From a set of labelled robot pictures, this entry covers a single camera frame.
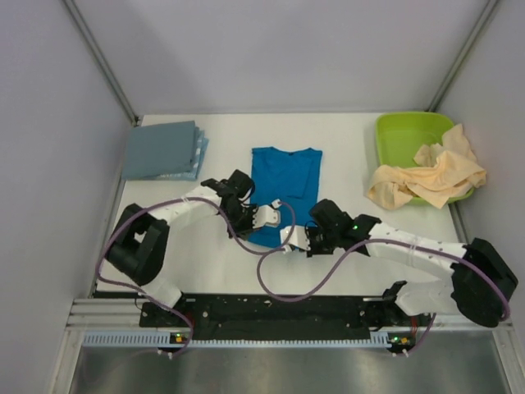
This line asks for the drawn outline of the bright blue t shirt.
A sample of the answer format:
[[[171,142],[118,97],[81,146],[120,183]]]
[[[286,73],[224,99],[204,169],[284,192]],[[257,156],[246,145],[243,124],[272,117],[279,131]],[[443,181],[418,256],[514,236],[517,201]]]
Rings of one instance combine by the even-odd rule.
[[[286,152],[274,147],[252,149],[251,178],[255,191],[250,202],[266,205],[279,199],[289,205],[281,210],[281,224],[263,227],[249,237],[249,242],[267,248],[281,244],[280,230],[292,224],[304,226],[311,221],[309,210],[317,203],[322,151],[312,148]]]

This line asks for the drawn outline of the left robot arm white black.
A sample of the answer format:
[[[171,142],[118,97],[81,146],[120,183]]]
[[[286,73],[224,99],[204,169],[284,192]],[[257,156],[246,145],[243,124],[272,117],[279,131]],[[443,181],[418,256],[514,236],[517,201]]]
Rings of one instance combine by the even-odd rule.
[[[169,236],[201,219],[224,216],[230,238],[247,239],[254,232],[258,206],[245,200],[254,192],[251,178],[236,170],[229,178],[208,179],[180,198],[179,203],[149,212],[127,206],[104,252],[104,260],[131,280],[133,289],[159,302],[157,315],[166,324],[181,323],[186,314],[182,291],[167,277],[164,263]]]

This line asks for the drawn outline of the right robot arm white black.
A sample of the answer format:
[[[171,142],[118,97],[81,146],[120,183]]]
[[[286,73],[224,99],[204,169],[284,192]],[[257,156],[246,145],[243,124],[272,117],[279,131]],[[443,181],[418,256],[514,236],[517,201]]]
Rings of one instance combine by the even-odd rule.
[[[489,241],[462,244],[416,236],[367,214],[352,218],[329,199],[316,203],[309,214],[314,224],[305,229],[308,256],[343,249],[431,275],[429,282],[401,280],[384,291],[389,300],[382,312],[389,323],[400,325],[423,313],[461,313],[495,328],[510,316],[518,279]]]

